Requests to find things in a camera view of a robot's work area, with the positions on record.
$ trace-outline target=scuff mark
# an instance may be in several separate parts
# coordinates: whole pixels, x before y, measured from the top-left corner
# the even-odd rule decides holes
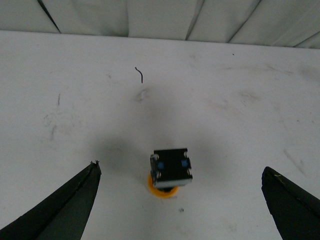
[[[300,173],[302,173],[305,177],[305,171],[304,171],[304,162],[302,160],[300,160],[300,162],[298,163],[287,151],[287,149],[283,150],[284,155],[293,163],[293,165],[299,170]]]
[[[52,130],[51,130],[51,135],[50,135],[50,140],[52,141],[54,139],[54,135],[57,129],[57,125],[54,125]]]
[[[60,106],[60,93],[59,93],[59,96],[58,96],[58,106]]]
[[[138,103],[142,103],[143,100],[149,98],[149,91],[149,88],[143,89],[135,96],[134,100]]]

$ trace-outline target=orange base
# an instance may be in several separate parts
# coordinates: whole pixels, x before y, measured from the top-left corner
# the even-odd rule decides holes
[[[163,199],[168,199],[170,197],[172,197],[173,195],[175,195],[178,191],[178,187],[175,186],[174,188],[172,188],[171,191],[169,192],[164,192],[164,191],[160,191],[159,189],[156,189],[154,187],[154,184],[152,183],[152,179],[151,179],[151,175],[149,174],[148,176],[148,187],[150,189],[150,192],[157,196],[158,198],[163,198]]]

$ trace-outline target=white table surface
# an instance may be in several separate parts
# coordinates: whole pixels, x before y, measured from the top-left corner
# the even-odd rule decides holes
[[[185,147],[193,182],[153,196]],[[83,240],[280,240],[261,175],[320,198],[320,50],[0,31],[0,228],[95,160]]]

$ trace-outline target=white cloth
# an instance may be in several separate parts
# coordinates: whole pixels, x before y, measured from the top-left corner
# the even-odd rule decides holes
[[[320,0],[42,0],[63,34],[320,48]],[[0,29],[57,33],[36,0],[0,1]]]
[[[0,30],[58,33],[37,0],[1,0]]]

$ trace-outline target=black wire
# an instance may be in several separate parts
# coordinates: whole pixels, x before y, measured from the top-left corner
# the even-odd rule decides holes
[[[142,72],[140,72],[136,67],[135,67],[135,70],[137,70],[141,74],[141,83],[143,83],[144,82],[144,76],[142,75]]]

